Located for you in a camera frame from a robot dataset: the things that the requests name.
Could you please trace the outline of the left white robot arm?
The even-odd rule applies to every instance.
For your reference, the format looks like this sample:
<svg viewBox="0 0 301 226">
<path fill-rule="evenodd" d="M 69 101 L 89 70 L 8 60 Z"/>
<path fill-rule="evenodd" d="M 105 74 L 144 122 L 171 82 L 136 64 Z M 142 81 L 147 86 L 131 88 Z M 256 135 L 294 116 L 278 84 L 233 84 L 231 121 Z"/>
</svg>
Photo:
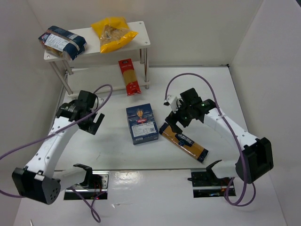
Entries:
<svg viewBox="0 0 301 226">
<path fill-rule="evenodd" d="M 91 167 L 76 163 L 58 174 L 55 174 L 55 167 L 79 129 L 96 134 L 104 118 L 104 114 L 95 112 L 98 103 L 96 94 L 82 90 L 77 99 L 58 108 L 49 137 L 23 168 L 15 168 L 12 173 L 21 196 L 50 205 L 62 190 L 75 184 L 89 187 L 94 179 Z"/>
</svg>

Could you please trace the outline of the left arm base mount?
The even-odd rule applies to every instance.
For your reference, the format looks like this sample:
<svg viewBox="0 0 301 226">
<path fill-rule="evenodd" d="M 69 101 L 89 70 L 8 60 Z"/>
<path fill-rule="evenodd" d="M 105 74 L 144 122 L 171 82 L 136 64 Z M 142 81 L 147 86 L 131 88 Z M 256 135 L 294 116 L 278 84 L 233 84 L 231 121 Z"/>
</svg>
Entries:
<svg viewBox="0 0 301 226">
<path fill-rule="evenodd" d="M 109 175 L 109 171 L 94 170 L 94 180 L 90 182 L 88 187 L 75 184 L 72 188 L 87 201 L 92 201 L 94 198 L 96 200 L 107 200 Z"/>
</svg>

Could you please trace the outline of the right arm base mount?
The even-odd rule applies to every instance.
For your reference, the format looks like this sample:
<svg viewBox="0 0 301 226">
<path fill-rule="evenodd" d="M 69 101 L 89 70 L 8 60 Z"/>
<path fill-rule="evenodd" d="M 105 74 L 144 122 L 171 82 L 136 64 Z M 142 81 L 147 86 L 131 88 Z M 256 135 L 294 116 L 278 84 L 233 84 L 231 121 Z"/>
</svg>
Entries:
<svg viewBox="0 0 301 226">
<path fill-rule="evenodd" d="M 192 184 L 194 198 L 223 197 L 230 178 L 216 178 L 206 169 L 192 169 L 187 178 Z"/>
</svg>

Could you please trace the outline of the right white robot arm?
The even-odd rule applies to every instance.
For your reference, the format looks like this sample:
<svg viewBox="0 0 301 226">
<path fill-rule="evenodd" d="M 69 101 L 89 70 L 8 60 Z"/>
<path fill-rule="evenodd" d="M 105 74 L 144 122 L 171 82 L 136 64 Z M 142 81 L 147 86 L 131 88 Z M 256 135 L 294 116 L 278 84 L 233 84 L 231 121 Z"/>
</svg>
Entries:
<svg viewBox="0 0 301 226">
<path fill-rule="evenodd" d="M 187 127 L 192 120 L 199 120 L 239 151 L 237 161 L 217 160 L 208 165 L 207 169 L 214 177 L 239 177 L 251 184 L 273 169 L 271 142 L 267 138 L 259 139 L 244 130 L 218 108 L 213 100 L 202 100 L 194 88 L 181 93 L 180 96 L 177 98 L 167 95 L 164 100 L 164 105 L 172 109 L 165 121 L 173 132 L 182 133 L 177 123 Z"/>
</svg>

